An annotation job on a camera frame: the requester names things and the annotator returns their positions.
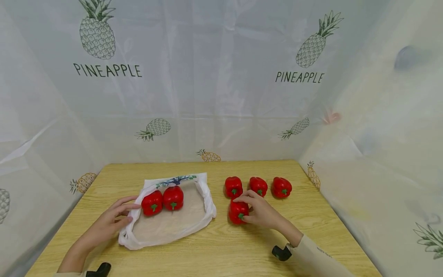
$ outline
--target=black clamp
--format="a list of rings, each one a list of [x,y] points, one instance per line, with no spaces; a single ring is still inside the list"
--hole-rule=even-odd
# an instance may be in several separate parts
[[[97,269],[97,271],[87,271],[86,277],[107,277],[111,271],[111,264],[103,262]]]
[[[292,256],[292,253],[287,246],[285,246],[284,249],[281,249],[277,245],[274,246],[272,254],[280,261],[287,261]]]

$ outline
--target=red bell pepper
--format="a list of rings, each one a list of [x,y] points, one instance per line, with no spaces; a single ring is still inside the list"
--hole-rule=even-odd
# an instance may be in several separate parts
[[[163,197],[160,191],[155,191],[141,201],[143,213],[146,216],[156,215],[163,209]]]
[[[233,199],[231,199],[228,215],[232,223],[236,225],[246,224],[242,219],[243,216],[249,215],[249,206],[244,202],[233,202]]]
[[[225,181],[225,192],[229,198],[237,198],[243,193],[241,180],[237,176],[228,177]]]
[[[275,177],[271,192],[277,198],[286,198],[291,194],[292,185],[285,178]]]
[[[251,179],[249,179],[249,188],[261,197],[264,197],[268,191],[268,184],[260,177],[251,177]]]
[[[180,210],[183,207],[182,189],[178,185],[168,187],[163,193],[163,204],[167,210]]]

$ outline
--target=white plastic bag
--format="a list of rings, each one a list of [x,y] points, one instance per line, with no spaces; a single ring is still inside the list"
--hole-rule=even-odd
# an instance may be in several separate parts
[[[134,219],[120,231],[118,242],[129,250],[137,250],[147,246],[167,244],[206,227],[212,218],[217,215],[206,180],[206,173],[145,180],[144,187],[135,200],[136,204],[141,204],[145,196],[157,189],[164,191],[167,187],[179,183],[184,194],[183,208],[173,212],[163,209],[159,214],[152,217],[145,217],[141,214],[141,209],[131,210],[129,216]],[[196,195],[202,198],[204,205],[199,206],[199,200],[195,199]],[[200,215],[197,215],[196,218],[195,216],[192,217],[191,213]],[[142,229],[139,228],[138,235],[136,235],[134,226],[141,224],[141,222],[145,225]]]

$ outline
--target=orange pineapple print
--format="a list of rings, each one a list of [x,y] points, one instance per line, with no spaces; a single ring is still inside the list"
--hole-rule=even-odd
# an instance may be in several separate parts
[[[71,192],[74,194],[76,191],[85,193],[91,186],[92,182],[95,180],[97,175],[95,173],[86,173],[78,180],[71,181]]]
[[[310,161],[307,164],[307,176],[309,177],[309,179],[311,179],[311,182],[315,185],[315,187],[318,190],[320,190],[320,185],[321,185],[320,178],[315,173],[315,171],[313,169],[313,166],[314,166],[314,162],[313,161]]]
[[[204,149],[200,149],[200,151],[197,152],[198,156],[202,156],[202,160],[205,162],[221,162],[222,159],[219,155],[212,153],[212,152],[206,152]]]

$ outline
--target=white curtain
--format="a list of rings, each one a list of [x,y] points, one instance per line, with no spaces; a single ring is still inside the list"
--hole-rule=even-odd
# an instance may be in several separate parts
[[[275,159],[321,181],[384,275],[441,270],[413,231],[443,231],[438,1],[108,8],[0,4],[0,276],[23,274],[108,163]]]

